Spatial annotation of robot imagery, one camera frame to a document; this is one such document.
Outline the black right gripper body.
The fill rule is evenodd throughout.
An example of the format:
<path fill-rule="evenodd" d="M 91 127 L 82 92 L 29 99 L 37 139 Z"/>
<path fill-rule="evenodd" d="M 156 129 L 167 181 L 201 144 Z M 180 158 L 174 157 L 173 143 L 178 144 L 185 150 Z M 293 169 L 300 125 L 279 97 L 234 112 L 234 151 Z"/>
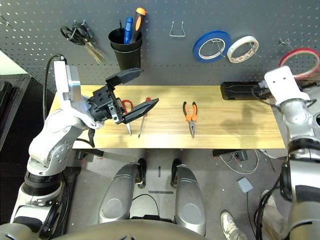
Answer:
<path fill-rule="evenodd" d="M 312 88 L 319 87 L 319 80 L 299 80 L 299 88 Z"/>

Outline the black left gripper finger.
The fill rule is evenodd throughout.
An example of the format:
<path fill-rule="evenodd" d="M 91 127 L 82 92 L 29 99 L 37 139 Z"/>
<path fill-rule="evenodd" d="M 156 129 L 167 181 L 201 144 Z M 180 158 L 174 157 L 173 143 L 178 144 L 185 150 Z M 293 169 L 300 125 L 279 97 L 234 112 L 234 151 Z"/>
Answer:
<path fill-rule="evenodd" d="M 139 77 L 142 72 L 143 69 L 139 67 L 125 69 L 106 78 L 105 82 L 106 85 L 115 87 L 117 85 L 126 84 L 134 80 L 135 78 Z"/>
<path fill-rule="evenodd" d="M 151 99 L 149 101 L 145 101 L 135 106 L 130 112 L 125 113 L 122 116 L 122 122 L 124 124 L 128 124 L 138 118 L 146 115 L 157 103 L 159 102 L 159 98 Z"/>

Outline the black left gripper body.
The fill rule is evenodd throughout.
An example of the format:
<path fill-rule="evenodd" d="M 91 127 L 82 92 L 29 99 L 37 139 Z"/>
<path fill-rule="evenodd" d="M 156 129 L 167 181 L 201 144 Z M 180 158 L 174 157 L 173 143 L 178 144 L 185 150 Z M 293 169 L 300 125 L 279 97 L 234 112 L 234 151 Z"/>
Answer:
<path fill-rule="evenodd" d="M 117 125 L 126 124 L 121 99 L 115 96 L 114 90 L 112 84 L 106 84 L 94 91 L 87 100 L 90 105 L 89 112 L 96 122 L 113 120 Z"/>

